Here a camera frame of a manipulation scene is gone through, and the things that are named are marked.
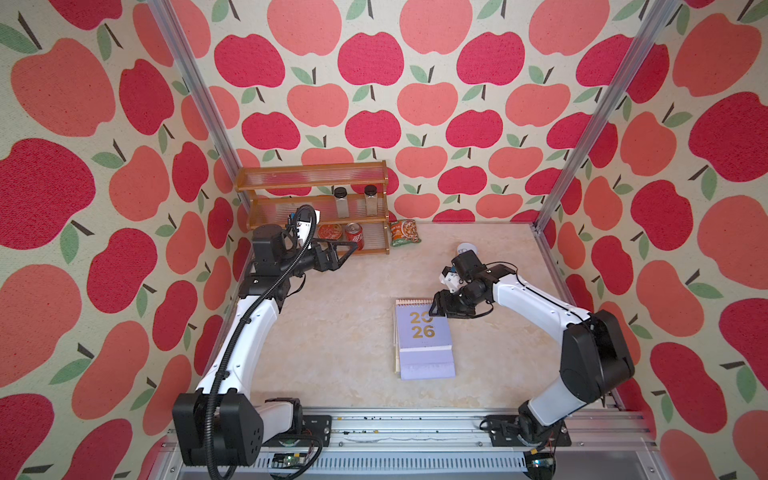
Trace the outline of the purple calendar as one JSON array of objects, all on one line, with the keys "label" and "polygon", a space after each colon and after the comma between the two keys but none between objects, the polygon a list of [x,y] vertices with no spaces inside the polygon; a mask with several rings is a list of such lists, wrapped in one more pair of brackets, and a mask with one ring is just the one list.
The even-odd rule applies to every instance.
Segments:
[{"label": "purple calendar", "polygon": [[395,302],[396,370],[406,381],[456,376],[453,340],[448,319],[430,313],[431,301]]}]

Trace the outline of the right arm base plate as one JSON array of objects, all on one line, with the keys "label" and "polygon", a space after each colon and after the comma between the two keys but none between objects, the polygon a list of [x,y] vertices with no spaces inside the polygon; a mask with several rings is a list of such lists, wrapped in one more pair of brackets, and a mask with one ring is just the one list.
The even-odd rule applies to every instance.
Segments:
[{"label": "right arm base plate", "polygon": [[538,427],[536,423],[525,427],[524,423],[526,420],[519,420],[518,415],[488,415],[481,420],[479,429],[489,436],[493,447],[542,449],[572,445],[563,420],[548,427]]}]

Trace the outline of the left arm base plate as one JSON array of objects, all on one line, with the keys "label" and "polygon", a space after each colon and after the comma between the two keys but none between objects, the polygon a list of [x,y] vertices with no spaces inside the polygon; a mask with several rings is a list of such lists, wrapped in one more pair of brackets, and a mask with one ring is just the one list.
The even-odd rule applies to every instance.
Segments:
[{"label": "left arm base plate", "polygon": [[307,436],[322,441],[323,447],[330,444],[333,417],[330,415],[304,415],[301,431],[298,433],[283,433],[262,444],[272,448],[308,448],[312,443]]}]

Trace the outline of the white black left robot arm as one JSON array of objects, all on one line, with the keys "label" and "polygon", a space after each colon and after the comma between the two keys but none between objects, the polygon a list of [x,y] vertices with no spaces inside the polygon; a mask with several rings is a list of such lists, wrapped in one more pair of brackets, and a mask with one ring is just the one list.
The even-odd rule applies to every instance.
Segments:
[{"label": "white black left robot arm", "polygon": [[306,432],[296,398],[277,398],[255,406],[251,400],[257,362],[292,294],[291,278],[310,270],[336,271],[356,251],[354,242],[319,239],[320,213],[304,204],[285,225],[266,224],[251,238],[252,259],[237,293],[235,315],[221,349],[191,393],[177,397],[172,418],[181,459],[203,467],[212,479],[231,479],[240,467],[253,466],[264,443],[306,442],[308,452],[292,465],[296,479],[319,459],[323,439]]}]

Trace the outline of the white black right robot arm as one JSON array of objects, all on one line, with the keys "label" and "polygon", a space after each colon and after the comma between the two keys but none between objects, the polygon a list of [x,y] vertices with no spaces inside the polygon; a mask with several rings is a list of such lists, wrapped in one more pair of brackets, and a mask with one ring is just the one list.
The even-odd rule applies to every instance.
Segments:
[{"label": "white black right robot arm", "polygon": [[444,267],[445,288],[433,297],[432,316],[478,319],[477,306],[506,307],[539,327],[561,347],[559,376],[521,404],[501,431],[521,444],[538,447],[554,435],[570,414],[603,399],[630,380],[635,365],[618,319],[606,310],[565,303],[533,286],[509,262],[486,265],[468,250]]}]

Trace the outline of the pink calendar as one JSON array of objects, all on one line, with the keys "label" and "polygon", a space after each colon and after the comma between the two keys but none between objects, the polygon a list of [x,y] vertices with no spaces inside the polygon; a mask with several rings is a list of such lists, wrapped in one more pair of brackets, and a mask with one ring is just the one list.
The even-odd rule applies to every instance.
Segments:
[{"label": "pink calendar", "polygon": [[395,371],[403,375],[404,364],[409,357],[420,354],[432,346],[424,328],[433,333],[431,317],[428,315],[431,301],[428,299],[397,299],[394,308],[394,351]]}]

